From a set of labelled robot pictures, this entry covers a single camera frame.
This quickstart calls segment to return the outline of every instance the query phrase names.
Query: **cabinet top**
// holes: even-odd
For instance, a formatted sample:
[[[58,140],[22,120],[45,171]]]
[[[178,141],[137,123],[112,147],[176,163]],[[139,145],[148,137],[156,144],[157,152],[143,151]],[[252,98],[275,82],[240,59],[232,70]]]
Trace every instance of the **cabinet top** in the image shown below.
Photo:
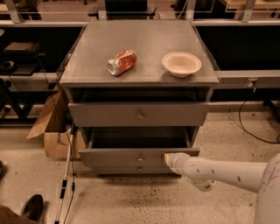
[[[136,64],[115,77],[107,61],[119,52],[133,49]],[[197,56],[202,68],[191,76],[173,77],[162,65],[170,52]],[[71,87],[94,85],[213,85],[218,83],[213,65],[188,21],[115,20],[91,21],[74,49],[60,83]]]

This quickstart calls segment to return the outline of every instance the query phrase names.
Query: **pole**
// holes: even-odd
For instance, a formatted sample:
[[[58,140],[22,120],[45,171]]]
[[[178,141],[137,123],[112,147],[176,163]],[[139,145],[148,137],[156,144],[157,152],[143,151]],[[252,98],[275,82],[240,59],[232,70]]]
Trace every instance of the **pole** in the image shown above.
[[[71,128],[71,136],[70,136],[70,142],[69,142],[69,147],[68,147],[68,153],[67,153],[67,159],[66,159],[66,168],[64,172],[64,177],[62,180],[62,187],[61,187],[61,192],[59,196],[59,204],[58,204],[58,210],[56,213],[56,219],[54,224],[59,224],[60,223],[60,214],[61,214],[61,208],[63,204],[63,199],[65,195],[65,190],[67,189],[67,174],[69,170],[69,163],[70,163],[70,157],[71,157],[71,152],[72,152],[72,145],[73,145],[73,140],[74,140],[74,134],[76,132],[77,128],[75,127],[75,124],[72,124]]]

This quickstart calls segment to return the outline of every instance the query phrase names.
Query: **cardboard box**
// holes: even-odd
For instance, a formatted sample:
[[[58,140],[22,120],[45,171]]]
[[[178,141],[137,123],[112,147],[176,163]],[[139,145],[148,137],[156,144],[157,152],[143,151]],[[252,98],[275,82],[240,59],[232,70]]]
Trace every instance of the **cardboard box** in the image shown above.
[[[45,155],[49,158],[67,158],[70,133],[63,133],[67,105],[68,100],[62,90],[49,96],[27,136],[29,139],[44,134]],[[80,158],[79,150],[85,148],[85,142],[78,131],[73,137],[72,158]]]

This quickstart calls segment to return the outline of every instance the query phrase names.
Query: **cable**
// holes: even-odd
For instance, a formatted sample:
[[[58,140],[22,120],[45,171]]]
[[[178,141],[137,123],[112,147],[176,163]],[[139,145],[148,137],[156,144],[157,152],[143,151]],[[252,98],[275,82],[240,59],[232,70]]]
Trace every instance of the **cable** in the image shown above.
[[[180,14],[178,14],[176,20],[178,20],[178,19],[182,16],[183,12],[185,11],[186,3],[187,3],[187,0],[185,0],[185,4],[184,4],[184,6],[183,6],[183,9],[182,9],[182,11],[180,12]]]
[[[264,139],[262,139],[262,138],[260,138],[260,137],[258,137],[258,136],[255,136],[254,134],[250,133],[249,131],[247,131],[247,130],[244,128],[244,126],[243,126],[243,124],[242,124],[241,112],[242,112],[242,107],[244,106],[244,104],[245,104],[246,102],[247,102],[247,101],[245,101],[245,102],[240,106],[240,108],[239,108],[239,113],[238,113],[239,122],[240,122],[241,128],[242,128],[246,133],[250,134],[252,137],[254,137],[254,138],[256,138],[256,139],[258,139],[258,140],[260,140],[260,141],[263,141],[263,142],[265,142],[265,143],[267,143],[267,144],[280,144],[280,135],[277,137],[277,142],[271,142],[271,141],[264,140]]]
[[[42,64],[41,60],[39,59],[39,57],[38,57],[37,55],[35,55],[35,58],[37,59],[38,63],[40,64],[41,69],[43,70],[43,73],[44,73],[44,76],[45,76],[45,81],[46,81],[47,87],[44,89],[44,92],[45,92],[46,90],[48,90],[49,97],[51,97],[51,99],[52,99],[52,104],[53,104],[53,106],[54,106],[55,113],[56,113],[57,117],[59,118],[60,123],[61,123],[61,124],[64,124],[63,121],[62,121],[62,119],[61,119],[61,117],[60,117],[60,114],[59,114],[59,112],[58,112],[58,110],[57,110],[57,107],[56,107],[56,105],[55,105],[55,101],[54,101],[54,99],[53,99],[53,94],[52,94],[51,91],[50,91],[50,88],[49,88],[49,87],[50,87],[50,83],[49,83],[49,81],[48,81],[48,79],[47,79],[47,77],[46,77],[46,73],[45,73],[45,69],[44,69],[44,67],[43,67],[43,64]],[[73,132],[73,133],[75,132],[75,127],[74,127],[74,125],[73,125],[73,127],[72,127],[71,132]],[[67,212],[66,212],[66,217],[65,217],[65,219],[64,219],[64,223],[66,223],[67,216],[68,216],[68,214],[69,214],[70,207],[71,207],[71,205],[72,205],[72,201],[73,201],[73,198],[74,198],[75,176],[76,176],[76,172],[75,172],[75,169],[74,169],[74,160],[73,160],[73,146],[72,146],[72,143],[71,143],[71,140],[70,140],[69,135],[66,134],[66,136],[67,136],[67,138],[68,138],[68,142],[69,142],[69,145],[70,145],[70,155],[71,155],[71,164],[72,164],[72,172],[73,172],[73,173],[72,173],[73,181],[72,181],[72,187],[71,187],[71,189],[72,189],[72,196],[71,196],[71,199],[70,199],[70,202],[69,202],[69,205],[68,205],[68,209],[67,209]]]

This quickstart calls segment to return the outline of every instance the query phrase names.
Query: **drawer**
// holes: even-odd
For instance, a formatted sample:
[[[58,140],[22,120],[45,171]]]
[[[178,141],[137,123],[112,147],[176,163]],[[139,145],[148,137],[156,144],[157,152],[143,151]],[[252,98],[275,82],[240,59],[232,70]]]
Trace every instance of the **drawer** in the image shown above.
[[[80,150],[80,158],[85,166],[96,174],[128,173],[172,173],[165,163],[165,153],[184,152],[198,156],[195,148],[130,148],[130,149],[85,149]]]
[[[201,126],[208,102],[86,102],[69,103],[80,127]]]
[[[172,173],[165,153],[199,155],[199,149],[188,146],[185,127],[95,128],[88,148],[79,153],[96,174]]]

